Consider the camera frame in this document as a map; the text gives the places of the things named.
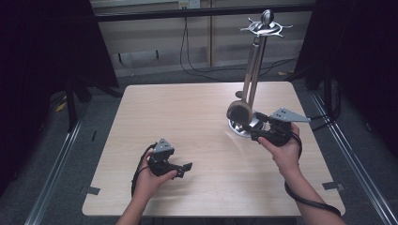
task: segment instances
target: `metal rail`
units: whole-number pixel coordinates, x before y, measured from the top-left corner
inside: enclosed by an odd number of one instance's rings
[[[64,167],[65,162],[68,159],[68,155],[70,152],[70,149],[72,148],[74,141],[76,140],[76,137],[79,133],[80,127],[82,125],[82,120],[87,112],[88,108],[88,103],[84,105],[83,111],[79,117],[79,120],[76,123],[76,126],[74,129],[68,133],[67,138],[65,139],[65,142],[61,148],[61,151],[59,152],[58,158],[55,161],[55,164],[53,165],[53,168],[47,177],[47,181],[43,187],[43,189],[40,192],[40,195],[35,201],[35,204],[32,208],[32,210],[29,213],[29,216],[24,223],[25,225],[39,225],[44,213],[47,209],[47,206],[50,202],[50,199],[53,196],[54,190],[55,190],[55,185],[56,182],[59,179],[59,176],[62,172],[62,169]]]
[[[318,94],[312,94],[312,98],[316,108],[321,112],[321,114],[326,114],[327,112],[324,109],[324,102],[322,101],[322,98]],[[339,144],[345,159],[347,160],[354,174],[357,176],[363,190],[368,195],[369,200],[372,202],[375,210],[380,215],[383,223],[389,225],[398,224],[397,217],[393,214],[388,202],[370,175],[366,172],[365,168],[360,162],[360,159],[355,154],[354,149],[349,144],[339,126],[335,122],[331,123],[328,117],[325,117],[325,123],[330,123],[329,129],[331,134]]]
[[[262,7],[210,7],[193,9],[175,9],[146,12],[130,13],[101,13],[94,16],[81,17],[63,17],[51,18],[48,23],[99,23],[99,22],[117,22],[117,21],[137,21],[152,19],[184,18],[184,17],[206,17],[206,16],[225,16],[240,14],[261,14],[266,9],[273,12],[301,12],[313,11],[317,8],[335,8],[346,6],[343,4],[295,4],[295,5],[277,5]]]

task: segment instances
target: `black curtain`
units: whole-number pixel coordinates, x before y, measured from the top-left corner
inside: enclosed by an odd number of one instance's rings
[[[328,6],[332,1],[316,2]],[[318,88],[327,73],[337,80],[398,157],[398,2],[339,2],[313,12],[296,71],[309,89]]]
[[[7,1],[2,13],[0,194],[34,150],[53,93],[70,79],[118,86],[98,24],[61,20],[93,16],[88,0]]]

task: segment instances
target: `stand base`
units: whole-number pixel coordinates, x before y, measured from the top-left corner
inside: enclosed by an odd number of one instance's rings
[[[251,137],[250,132],[244,130],[241,124],[238,124],[232,120],[228,120],[228,125],[232,129],[232,131],[234,131],[234,133],[236,133],[237,135],[245,137],[245,138]],[[254,113],[253,119],[250,123],[250,127],[255,128],[255,129],[265,129],[266,123],[258,120]]]

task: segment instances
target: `metal stand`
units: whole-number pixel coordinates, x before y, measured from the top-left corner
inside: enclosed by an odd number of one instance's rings
[[[264,50],[267,44],[268,36],[278,36],[283,38],[280,34],[284,27],[273,21],[273,12],[269,9],[265,10],[261,16],[261,21],[253,22],[250,18],[251,24],[247,28],[240,30],[248,30],[255,34],[253,44],[249,53],[248,67],[246,70],[245,83],[243,90],[238,91],[236,96],[240,98],[234,101],[228,108],[227,117],[229,118],[229,127],[237,134],[243,137],[250,137],[250,133],[242,128],[242,123],[250,125],[252,128],[264,129],[265,124],[259,121],[253,115],[253,103],[255,91],[258,83],[258,76],[260,74],[261,65],[264,57]]]

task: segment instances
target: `gray carpet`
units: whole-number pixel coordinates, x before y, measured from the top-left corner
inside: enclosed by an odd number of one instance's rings
[[[260,81],[282,81],[286,76],[281,76],[278,72],[293,70],[295,64],[293,60],[276,67],[262,76]],[[245,66],[228,68],[245,68]],[[216,79],[223,82],[242,81],[245,69],[219,70],[211,73],[191,71],[191,73],[213,79],[192,76],[184,71],[139,75],[120,78],[120,88],[117,91],[123,93],[126,86],[143,83],[209,83],[216,82]],[[306,115],[309,117],[319,115],[304,81],[297,80],[293,84]],[[85,195],[81,190],[91,183],[120,103],[120,98],[110,97],[100,90],[90,89],[90,92],[93,94],[90,103],[78,102],[78,111],[86,107],[87,112],[82,118],[81,129],[56,183],[41,224],[115,224],[117,221],[117,217],[86,217],[82,213]],[[24,224],[68,134],[68,122],[68,112],[65,109],[62,112],[50,113],[38,141],[37,151],[24,165],[19,178],[8,186],[0,199],[0,224]],[[337,123],[391,208],[394,212],[398,212],[398,198],[394,193],[398,186],[398,160],[385,147],[377,133],[368,131],[365,122],[365,118],[343,94],[342,111]],[[316,128],[322,123],[322,120],[316,120],[311,126]],[[345,187],[340,192],[346,207],[344,221],[347,224],[383,224],[329,129],[321,128],[314,135],[333,179]],[[291,221],[270,221],[266,218],[143,219],[143,224],[281,224],[281,222],[289,224]],[[298,224],[303,224],[300,217]]]

